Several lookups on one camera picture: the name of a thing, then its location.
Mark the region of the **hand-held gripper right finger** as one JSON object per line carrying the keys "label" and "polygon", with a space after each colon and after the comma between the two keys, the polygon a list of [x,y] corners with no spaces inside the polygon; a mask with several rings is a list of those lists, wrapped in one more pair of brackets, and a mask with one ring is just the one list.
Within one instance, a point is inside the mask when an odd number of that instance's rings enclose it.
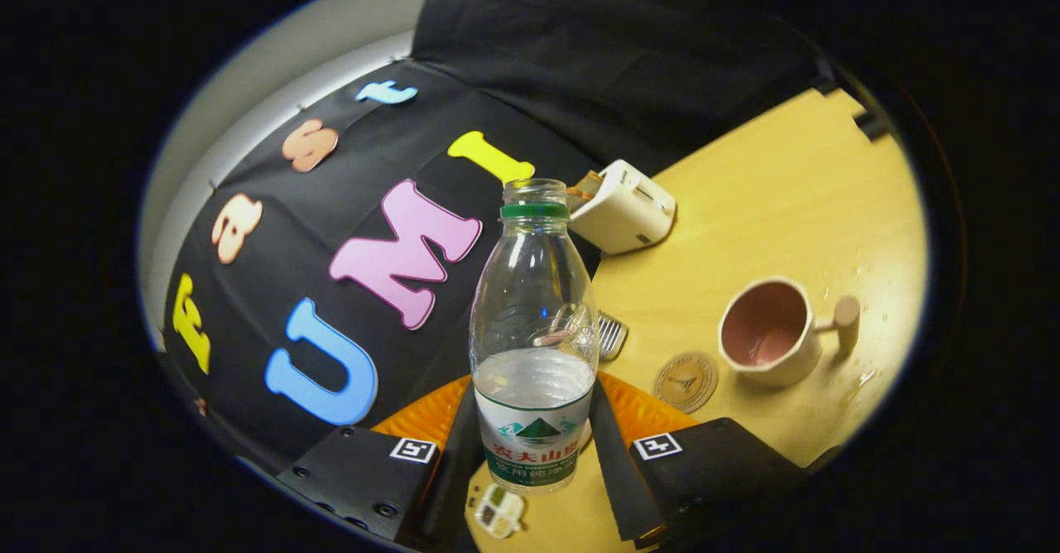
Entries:
{"label": "hand-held gripper right finger", "polygon": [[737,421],[700,422],[598,373],[590,424],[622,541],[689,543],[756,517],[809,471]]}

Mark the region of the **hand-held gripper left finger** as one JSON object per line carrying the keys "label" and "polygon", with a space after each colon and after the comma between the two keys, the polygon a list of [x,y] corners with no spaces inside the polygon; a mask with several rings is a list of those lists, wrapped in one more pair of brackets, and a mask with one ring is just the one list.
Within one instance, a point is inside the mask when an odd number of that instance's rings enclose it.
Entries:
{"label": "hand-held gripper left finger", "polygon": [[472,380],[463,376],[372,428],[334,429],[277,481],[383,541],[469,551],[469,484],[481,456]]}

